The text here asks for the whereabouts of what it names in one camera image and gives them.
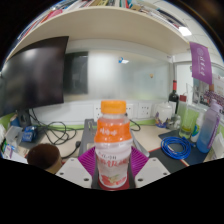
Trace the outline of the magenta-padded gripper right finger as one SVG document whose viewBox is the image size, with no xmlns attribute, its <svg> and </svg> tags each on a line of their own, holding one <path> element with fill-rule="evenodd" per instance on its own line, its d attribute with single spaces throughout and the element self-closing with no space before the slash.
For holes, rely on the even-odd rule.
<svg viewBox="0 0 224 224">
<path fill-rule="evenodd" d="M 132 148 L 128 168 L 130 188 L 144 187 L 169 174 L 158 158 L 148 158 L 138 149 Z"/>
</svg>

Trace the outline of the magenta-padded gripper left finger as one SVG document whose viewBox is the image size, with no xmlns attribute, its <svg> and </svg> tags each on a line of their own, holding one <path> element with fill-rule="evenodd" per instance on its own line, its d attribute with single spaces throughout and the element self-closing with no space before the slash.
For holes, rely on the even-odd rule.
<svg viewBox="0 0 224 224">
<path fill-rule="evenodd" d="M 56 175 L 78 186 L 92 188 L 98 178 L 95 148 L 87 150 L 78 158 L 69 158 Z"/>
</svg>

